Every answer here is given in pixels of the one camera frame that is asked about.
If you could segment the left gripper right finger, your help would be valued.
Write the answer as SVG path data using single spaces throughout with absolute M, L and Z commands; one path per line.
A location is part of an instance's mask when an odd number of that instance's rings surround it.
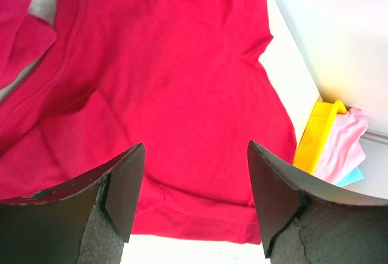
M 256 142 L 247 149 L 264 255 L 272 263 L 386 263 L 387 200 L 340 188 Z

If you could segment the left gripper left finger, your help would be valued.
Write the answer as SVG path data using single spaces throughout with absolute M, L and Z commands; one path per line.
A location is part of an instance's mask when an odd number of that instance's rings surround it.
M 1 201 L 2 263 L 119 263 L 129 241 L 146 151 L 110 161 L 30 197 Z

